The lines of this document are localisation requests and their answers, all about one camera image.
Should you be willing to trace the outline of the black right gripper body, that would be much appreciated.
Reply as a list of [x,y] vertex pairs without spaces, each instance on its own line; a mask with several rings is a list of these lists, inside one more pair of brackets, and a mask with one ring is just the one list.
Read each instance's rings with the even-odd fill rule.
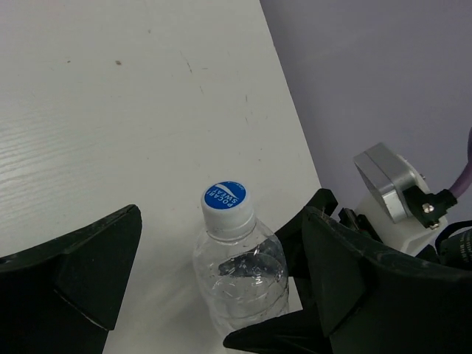
[[339,212],[340,224],[376,240],[392,249],[431,263],[471,270],[471,222],[448,224],[442,218],[433,229],[425,229],[415,218],[398,224],[375,209],[364,215],[343,208]]

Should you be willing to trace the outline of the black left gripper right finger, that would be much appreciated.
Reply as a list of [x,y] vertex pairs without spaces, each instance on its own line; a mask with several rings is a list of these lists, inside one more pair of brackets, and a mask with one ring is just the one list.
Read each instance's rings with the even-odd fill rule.
[[335,353],[469,353],[471,273],[396,251],[306,208],[302,236]]

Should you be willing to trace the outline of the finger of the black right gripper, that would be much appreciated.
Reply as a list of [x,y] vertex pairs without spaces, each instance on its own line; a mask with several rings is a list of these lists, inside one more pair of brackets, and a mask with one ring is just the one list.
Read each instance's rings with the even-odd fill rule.
[[329,189],[321,188],[286,225],[275,232],[275,235],[282,244],[290,277],[310,280],[302,236],[302,222],[305,209],[315,208],[322,214],[331,216],[338,205],[333,192]]
[[327,354],[330,340],[324,337],[316,308],[298,310],[236,330],[223,340],[226,349],[249,353]]

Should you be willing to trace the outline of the clear bottle with blue label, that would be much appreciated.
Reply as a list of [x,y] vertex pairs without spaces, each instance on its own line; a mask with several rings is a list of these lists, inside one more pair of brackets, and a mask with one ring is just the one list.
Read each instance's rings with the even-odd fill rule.
[[289,309],[282,244],[260,221],[250,192],[221,181],[201,197],[204,226],[192,263],[209,315],[221,336],[283,316]]

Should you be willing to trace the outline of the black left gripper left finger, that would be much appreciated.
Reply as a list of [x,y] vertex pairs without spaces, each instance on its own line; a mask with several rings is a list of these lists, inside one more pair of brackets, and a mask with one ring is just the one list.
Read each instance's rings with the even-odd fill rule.
[[136,205],[1,258],[2,353],[102,353],[142,233]]

